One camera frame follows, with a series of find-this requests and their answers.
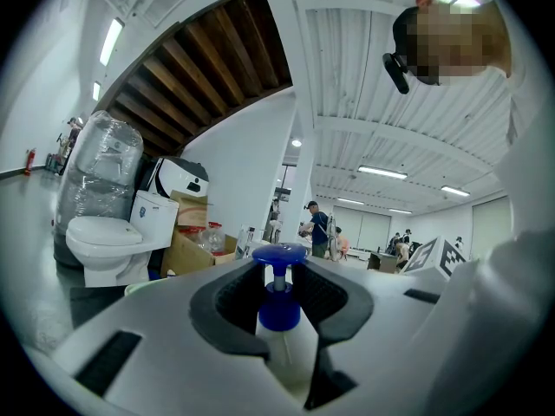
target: toilet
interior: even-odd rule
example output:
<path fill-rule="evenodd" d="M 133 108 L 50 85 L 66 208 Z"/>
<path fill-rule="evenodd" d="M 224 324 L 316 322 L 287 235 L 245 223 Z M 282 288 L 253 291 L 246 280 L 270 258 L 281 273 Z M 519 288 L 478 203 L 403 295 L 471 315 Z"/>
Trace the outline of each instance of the toilet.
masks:
<path fill-rule="evenodd" d="M 137 191 L 131 219 L 82 216 L 69 221 L 66 242 L 83 264 L 86 287 L 148 281 L 153 250 L 170 246 L 179 204 Z"/>

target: fire extinguisher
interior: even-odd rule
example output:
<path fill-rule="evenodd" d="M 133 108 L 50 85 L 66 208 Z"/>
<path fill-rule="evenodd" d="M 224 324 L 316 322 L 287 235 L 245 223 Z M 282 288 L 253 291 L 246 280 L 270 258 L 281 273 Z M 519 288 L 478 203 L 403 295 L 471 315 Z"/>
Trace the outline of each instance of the fire extinguisher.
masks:
<path fill-rule="evenodd" d="M 27 156 L 27 165 L 25 165 L 25 171 L 23 171 L 23 174 L 25 174 L 26 176 L 31 175 L 31 168 L 33 166 L 33 160 L 35 159 L 35 154 L 36 148 L 33 148 L 30 151 L 29 156 Z"/>

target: white corrugated ceiling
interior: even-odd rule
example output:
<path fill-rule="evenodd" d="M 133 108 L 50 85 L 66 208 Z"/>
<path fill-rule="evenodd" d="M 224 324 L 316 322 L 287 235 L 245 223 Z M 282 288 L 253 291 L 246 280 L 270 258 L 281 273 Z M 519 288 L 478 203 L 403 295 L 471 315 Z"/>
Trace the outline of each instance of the white corrugated ceiling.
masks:
<path fill-rule="evenodd" d="M 399 8 L 415 0 L 378 1 Z M 361 0 L 297 3 L 309 31 L 304 47 L 316 107 L 317 194 L 422 213 L 500 189 L 491 170 L 506 152 L 509 99 L 499 73 L 489 69 L 452 87 L 411 79 L 409 94 L 402 95 L 382 65 L 382 55 L 394 50 L 394 15 L 344 9 L 367 3 Z M 395 13 L 393 5 L 385 10 L 392 8 Z M 408 178 L 362 174 L 359 165 L 406 172 Z M 443 185 L 472 196 L 445 195 Z"/>

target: plastic bag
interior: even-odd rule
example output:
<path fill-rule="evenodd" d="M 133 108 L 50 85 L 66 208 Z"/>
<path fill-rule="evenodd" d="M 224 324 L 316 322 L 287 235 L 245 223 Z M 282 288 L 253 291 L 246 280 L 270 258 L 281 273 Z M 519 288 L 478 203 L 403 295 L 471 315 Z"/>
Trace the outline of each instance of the plastic bag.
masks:
<path fill-rule="evenodd" d="M 78 216 L 129 220 L 142 151 L 140 134 L 127 123 L 106 111 L 91 115 L 63 174 L 55 231 L 65 234 Z"/>

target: wooden ceiling panel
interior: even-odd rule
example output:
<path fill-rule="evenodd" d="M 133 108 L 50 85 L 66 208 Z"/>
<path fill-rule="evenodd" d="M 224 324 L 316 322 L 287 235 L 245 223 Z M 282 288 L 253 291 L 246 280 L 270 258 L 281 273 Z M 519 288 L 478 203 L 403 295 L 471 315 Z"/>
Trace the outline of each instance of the wooden ceiling panel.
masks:
<path fill-rule="evenodd" d="M 221 96 L 216 92 L 212 84 L 206 79 L 205 75 L 200 71 L 197 65 L 187 55 L 187 52 L 181 48 L 180 44 L 174 38 L 164 42 L 162 48 L 181 66 L 187 73 L 189 78 L 195 82 L 197 87 L 205 94 L 210 102 L 218 109 L 219 114 L 223 115 L 228 109 Z"/>
<path fill-rule="evenodd" d="M 224 0 L 156 39 L 96 109 L 135 127 L 146 154 L 174 154 L 291 84 L 267 1 Z"/>
<path fill-rule="evenodd" d="M 214 47 L 224 59 L 243 94 L 246 97 L 260 95 L 263 91 L 262 83 L 225 9 L 218 7 L 207 12 L 199 19 L 199 23 L 213 39 Z"/>

